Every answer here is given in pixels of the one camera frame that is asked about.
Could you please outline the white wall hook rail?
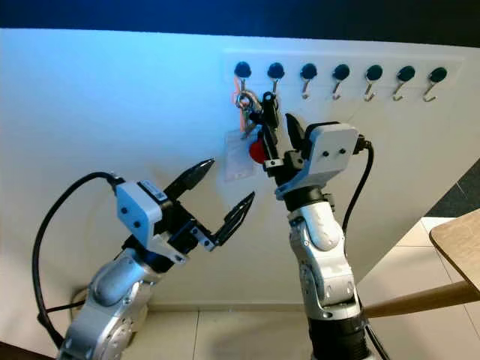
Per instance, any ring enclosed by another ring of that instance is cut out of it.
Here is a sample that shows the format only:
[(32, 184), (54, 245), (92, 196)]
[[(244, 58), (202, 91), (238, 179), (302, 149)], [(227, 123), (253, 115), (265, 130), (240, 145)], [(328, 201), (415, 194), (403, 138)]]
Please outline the white wall hook rail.
[(398, 72), (405, 66), (415, 69), (415, 76), (402, 86), (401, 94), (409, 97), (415, 90), (428, 87), (428, 76), (436, 68), (445, 68), (447, 76), (442, 81), (456, 83), (460, 69), (465, 65), (464, 57), (456, 55), (404, 55), (401, 52), (312, 52), (312, 51), (281, 51), (281, 50), (251, 50), (227, 49), (220, 53), (218, 70), (220, 78), (229, 86), (236, 78), (236, 65), (246, 62), (250, 68), (246, 86), (255, 92), (262, 93), (273, 89), (273, 81), (268, 75), (268, 69), (273, 63), (280, 63), (284, 76), (278, 81), (281, 94), (301, 95), (303, 66), (312, 63), (316, 68), (316, 76), (309, 83), (311, 94), (329, 96), (332, 93), (335, 79), (334, 68), (347, 65), (350, 75), (340, 85), (343, 96), (363, 94), (367, 85), (365, 72), (371, 65), (380, 65), (382, 76), (375, 82), (373, 89), (377, 95), (388, 96), (398, 86)]

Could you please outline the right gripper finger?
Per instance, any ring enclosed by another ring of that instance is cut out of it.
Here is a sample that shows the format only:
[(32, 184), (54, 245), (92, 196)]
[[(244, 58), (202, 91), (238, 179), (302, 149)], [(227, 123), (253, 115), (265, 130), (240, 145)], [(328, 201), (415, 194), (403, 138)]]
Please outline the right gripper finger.
[(274, 92), (267, 91), (261, 100), (262, 110), (260, 122), (260, 142), (266, 155), (266, 164), (281, 164), (282, 157), (278, 151), (279, 102)]
[(285, 113), (285, 119), (292, 148), (298, 153), (309, 152), (308, 141), (306, 140), (301, 120), (292, 113)]

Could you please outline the light wooden table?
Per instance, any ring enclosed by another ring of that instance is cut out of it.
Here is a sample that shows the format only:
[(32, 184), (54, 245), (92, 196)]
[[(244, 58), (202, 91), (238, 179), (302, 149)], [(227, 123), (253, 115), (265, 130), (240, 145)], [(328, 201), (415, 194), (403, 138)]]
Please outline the light wooden table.
[(364, 306), (367, 318), (414, 314), (480, 302), (480, 208), (434, 227), (430, 240), (462, 281)]

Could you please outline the black knob metal hook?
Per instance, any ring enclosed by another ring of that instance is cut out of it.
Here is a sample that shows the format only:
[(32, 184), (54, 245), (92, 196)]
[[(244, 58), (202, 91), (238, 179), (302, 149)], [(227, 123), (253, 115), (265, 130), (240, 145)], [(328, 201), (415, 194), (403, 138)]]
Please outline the black knob metal hook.
[(236, 79), (238, 94), (246, 92), (247, 79), (250, 79), (251, 75), (253, 75), (253, 69), (251, 69), (249, 63), (246, 61), (238, 61), (233, 69), (233, 75)]
[(301, 98), (303, 100), (307, 100), (310, 98), (310, 83), (316, 78), (318, 75), (318, 68), (315, 63), (305, 63), (302, 66), (301, 72), (299, 72), (299, 78), (302, 81), (301, 87)]
[(286, 71), (280, 62), (271, 63), (267, 69), (268, 78), (271, 81), (271, 93), (278, 95), (278, 83), (285, 77)]
[(412, 81), (416, 75), (417, 70), (412, 65), (405, 65), (398, 70), (395, 74), (395, 81), (397, 81), (397, 86), (394, 87), (393, 93), (391, 93), (391, 99), (393, 101), (401, 101), (404, 99), (404, 94), (402, 94), (402, 89), (406, 83)]
[(380, 64), (373, 64), (364, 72), (364, 81), (366, 82), (363, 95), (364, 102), (371, 102), (377, 96), (374, 86), (380, 81), (382, 75), (383, 68)]
[(333, 101), (341, 98), (340, 87), (343, 81), (346, 81), (350, 76), (350, 66), (347, 63), (339, 63), (336, 68), (333, 69), (331, 76), (334, 81), (334, 86), (331, 93), (331, 99)]
[(437, 99), (434, 89), (446, 78), (446, 76), (447, 69), (445, 67), (437, 67), (427, 75), (427, 87), (421, 97), (423, 102), (430, 103)]

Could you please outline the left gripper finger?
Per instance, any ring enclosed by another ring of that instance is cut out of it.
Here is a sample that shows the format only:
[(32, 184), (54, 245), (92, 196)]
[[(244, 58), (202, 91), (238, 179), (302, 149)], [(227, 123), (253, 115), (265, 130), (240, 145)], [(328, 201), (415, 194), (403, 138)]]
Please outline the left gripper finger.
[(206, 177), (213, 164), (214, 158), (207, 158), (183, 171), (175, 181), (165, 188), (165, 195), (169, 199), (175, 200), (186, 191), (194, 189)]
[(246, 219), (247, 213), (249, 213), (253, 201), (255, 198), (255, 192), (250, 192), (249, 195), (244, 196), (237, 205), (233, 206), (233, 209), (230, 209), (226, 213), (225, 218), (223, 219), (223, 226), (214, 233), (214, 244), (216, 246), (223, 246), (236, 233), (236, 230)]

